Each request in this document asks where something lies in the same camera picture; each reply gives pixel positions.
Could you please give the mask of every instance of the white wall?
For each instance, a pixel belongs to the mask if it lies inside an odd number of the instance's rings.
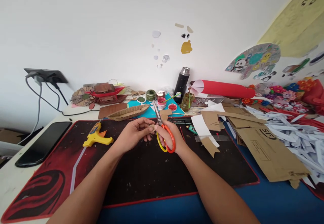
[[[191,80],[257,83],[254,74],[240,80],[239,74],[224,70],[256,44],[289,1],[0,0],[0,127],[31,130],[36,120],[37,96],[27,88],[23,68],[62,71],[70,82],[61,85],[68,98],[84,83],[112,78],[141,90],[174,87],[183,66],[191,68]],[[180,52],[184,41],[180,35],[187,32],[174,23],[194,30],[190,54]],[[152,37],[153,30],[161,31],[158,39]],[[158,69],[164,54],[170,61]],[[276,69],[300,61],[281,58]],[[302,78],[321,66],[319,63],[297,75]],[[274,79],[287,82],[281,75]],[[56,104],[56,96],[45,86],[44,97]],[[40,126],[56,114],[42,102]]]

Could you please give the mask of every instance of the glass jar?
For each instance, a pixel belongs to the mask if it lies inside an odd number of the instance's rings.
[[[190,93],[190,104],[195,100],[195,95]],[[184,111],[187,112],[189,111],[189,92],[185,93],[185,95],[182,98],[182,102],[180,104],[180,108]]]

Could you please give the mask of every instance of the scissor blade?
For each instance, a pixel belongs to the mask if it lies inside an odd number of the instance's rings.
[[[162,119],[160,117],[160,113],[159,113],[158,107],[155,104],[155,101],[153,101],[153,105],[154,105],[154,110],[155,110],[156,118],[158,120],[159,125],[161,126],[162,125]]]

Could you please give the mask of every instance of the power outlet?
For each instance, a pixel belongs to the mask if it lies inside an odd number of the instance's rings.
[[[42,69],[27,69],[24,68],[27,73],[37,72],[44,81],[48,83],[68,83],[64,75],[59,70],[42,70]]]

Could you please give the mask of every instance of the scissors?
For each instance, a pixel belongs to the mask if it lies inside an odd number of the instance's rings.
[[[160,137],[159,137],[159,133],[156,132],[156,136],[157,136],[157,139],[158,139],[158,143],[159,143],[159,146],[161,147],[161,149],[164,151],[164,152],[169,152],[169,153],[174,153],[174,151],[176,150],[176,141],[174,139],[174,136],[171,132],[171,130],[168,128],[168,126],[164,125],[163,122],[162,122],[162,119],[161,119],[161,116],[160,116],[160,113],[159,113],[159,110],[155,104],[155,101],[153,102],[154,103],[154,110],[155,110],[155,114],[156,114],[156,118],[158,120],[158,124],[164,128],[166,131],[168,131],[168,133],[170,134],[171,136],[171,139],[172,139],[172,150],[169,149],[168,145],[165,143],[165,148],[162,146],[161,144],[161,141],[160,141]]]

